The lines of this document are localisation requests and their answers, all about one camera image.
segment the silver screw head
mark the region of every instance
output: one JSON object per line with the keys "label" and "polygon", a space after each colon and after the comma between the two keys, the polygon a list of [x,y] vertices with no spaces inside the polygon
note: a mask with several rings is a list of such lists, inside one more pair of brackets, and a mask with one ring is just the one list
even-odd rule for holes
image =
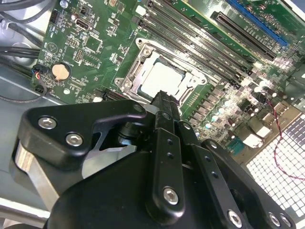
{"label": "silver screw head", "polygon": [[178,198],[177,193],[173,189],[171,189],[169,187],[165,188],[163,191],[163,196],[164,196],[164,199],[168,203],[170,203],[172,205],[178,204],[179,198]]}
{"label": "silver screw head", "polygon": [[186,129],[188,129],[188,130],[191,129],[190,125],[188,125],[187,123],[183,123],[183,126],[184,126]]}
{"label": "silver screw head", "polygon": [[284,221],[284,223],[288,226],[288,227],[292,227],[291,222],[286,218],[286,216],[284,214],[281,214],[281,219]]}
{"label": "silver screw head", "polygon": [[241,228],[243,226],[242,220],[240,217],[232,210],[228,211],[229,220],[237,227]]}
{"label": "silver screw head", "polygon": [[69,134],[66,136],[66,142],[71,146],[80,146],[82,144],[82,137],[78,134]]}
{"label": "silver screw head", "polygon": [[151,54],[151,51],[149,49],[144,49],[143,50],[143,55],[144,56],[149,56]]}
{"label": "silver screw head", "polygon": [[66,9],[68,7],[68,2],[65,1],[65,0],[61,0],[59,2],[59,5],[63,8],[63,9]]}
{"label": "silver screw head", "polygon": [[271,219],[274,225],[276,225],[277,227],[281,226],[280,221],[277,219],[277,217],[275,217],[273,213],[269,212],[269,218]]}
{"label": "silver screw head", "polygon": [[217,145],[214,142],[210,142],[210,144],[214,149],[217,149]]}
{"label": "silver screw head", "polygon": [[49,117],[43,117],[38,120],[38,125],[47,130],[54,129],[57,125],[56,121]]}

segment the green circuit board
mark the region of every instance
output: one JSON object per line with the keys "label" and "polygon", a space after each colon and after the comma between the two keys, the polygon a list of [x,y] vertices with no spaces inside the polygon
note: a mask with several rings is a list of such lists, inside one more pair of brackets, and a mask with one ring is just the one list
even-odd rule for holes
{"label": "green circuit board", "polygon": [[[284,91],[286,80],[304,61],[305,23],[280,0],[67,2],[65,9],[56,4],[38,59],[50,69],[42,79],[52,96],[67,104],[95,102],[96,93],[105,91],[128,98],[116,82],[126,78],[139,55],[136,41],[154,41],[177,56],[185,54],[184,61],[204,73],[206,82],[190,90],[181,104],[181,117],[200,139],[225,146],[231,141],[228,130],[252,118],[239,112],[245,100],[258,107],[257,117],[268,112],[250,85],[266,80],[274,91]],[[54,77],[51,69],[57,63],[69,67],[69,78]],[[175,71],[183,75],[181,69]],[[224,99],[232,105],[219,112]],[[205,112],[198,115],[200,107]],[[229,118],[236,126],[228,127]]]}

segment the black bracket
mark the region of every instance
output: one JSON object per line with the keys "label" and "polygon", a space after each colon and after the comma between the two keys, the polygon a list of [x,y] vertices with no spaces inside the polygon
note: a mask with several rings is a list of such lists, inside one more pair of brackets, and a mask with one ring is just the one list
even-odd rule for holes
{"label": "black bracket", "polygon": [[[132,100],[34,108],[23,115],[18,138],[35,156],[59,169],[74,170],[91,150],[92,134],[100,132],[104,139],[115,125],[145,117],[146,110]],[[46,120],[51,121],[49,126],[42,127],[42,118],[50,118]],[[70,134],[78,138],[69,144]]]}

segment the screw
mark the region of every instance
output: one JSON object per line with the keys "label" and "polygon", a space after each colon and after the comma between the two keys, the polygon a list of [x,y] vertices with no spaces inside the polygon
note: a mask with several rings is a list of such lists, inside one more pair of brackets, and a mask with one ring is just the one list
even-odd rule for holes
{"label": "screw", "polygon": [[172,204],[172,205],[178,204],[179,198],[178,198],[177,193],[176,193],[173,189],[171,189],[171,188],[169,188],[169,187],[167,187],[166,189],[164,189],[164,191],[163,191],[163,196],[164,196],[164,199],[165,199],[168,203],[170,203],[170,204]]}
{"label": "screw", "polygon": [[269,212],[269,217],[271,219],[271,221],[274,223],[274,225],[276,225],[277,227],[281,226],[280,221],[278,221],[277,217],[275,217],[275,215],[271,212]]}
{"label": "screw", "polygon": [[162,116],[163,116],[164,118],[166,118],[167,120],[170,120],[170,119],[171,119],[171,117],[170,117],[166,112],[163,112],[163,113],[162,113]]}
{"label": "screw", "polygon": [[232,210],[228,211],[228,216],[230,221],[237,227],[241,228],[243,226],[242,220],[240,217]]}
{"label": "screw", "polygon": [[125,87],[131,87],[131,83],[130,82],[127,82],[127,83],[125,83]]}
{"label": "screw", "polygon": [[217,149],[217,145],[214,142],[210,142],[210,144],[214,149]]}
{"label": "screw", "polygon": [[47,130],[54,129],[57,125],[56,121],[49,117],[43,117],[38,120],[38,125]]}
{"label": "screw", "polygon": [[82,144],[82,138],[78,134],[69,134],[66,136],[66,142],[71,146],[80,146]]}
{"label": "screw", "polygon": [[291,227],[291,222],[286,218],[286,216],[284,216],[283,214],[281,214],[281,218],[284,221],[285,224],[287,224],[288,227]]}
{"label": "screw", "polygon": [[140,105],[138,105],[138,104],[133,105],[133,107],[138,112],[142,112],[142,110],[143,110],[143,108]]}
{"label": "screw", "polygon": [[61,0],[59,5],[63,8],[66,9],[68,7],[68,2],[65,0]]}
{"label": "screw", "polygon": [[183,126],[184,126],[186,129],[188,129],[188,130],[191,129],[190,125],[188,125],[187,123],[183,123]]}
{"label": "screw", "polygon": [[151,54],[151,51],[149,49],[144,49],[143,50],[143,55],[144,56],[149,56]]}

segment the mounting hole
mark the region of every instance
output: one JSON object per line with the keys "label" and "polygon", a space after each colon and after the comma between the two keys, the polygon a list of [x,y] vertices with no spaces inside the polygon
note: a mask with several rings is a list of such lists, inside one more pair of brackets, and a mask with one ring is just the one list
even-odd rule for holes
{"label": "mounting hole", "polygon": [[211,162],[211,159],[208,156],[204,157],[208,162]]}
{"label": "mounting hole", "polygon": [[142,112],[142,110],[143,110],[143,108],[140,105],[138,105],[138,104],[133,105],[133,107],[138,112]]}
{"label": "mounting hole", "polygon": [[166,118],[167,120],[170,120],[171,119],[171,117],[168,115],[168,113],[166,113],[166,112],[163,112],[162,113],[162,116],[164,117],[164,118]]}
{"label": "mounting hole", "polygon": [[213,175],[213,177],[215,177],[216,179],[219,178],[218,175],[217,175],[217,173],[215,173],[215,172],[212,172],[212,175]]}
{"label": "mounting hole", "polygon": [[217,149],[217,145],[214,142],[210,142],[210,144],[214,149]]}
{"label": "mounting hole", "polygon": [[173,159],[173,154],[172,154],[172,153],[167,153],[167,156],[168,156],[170,159]]}

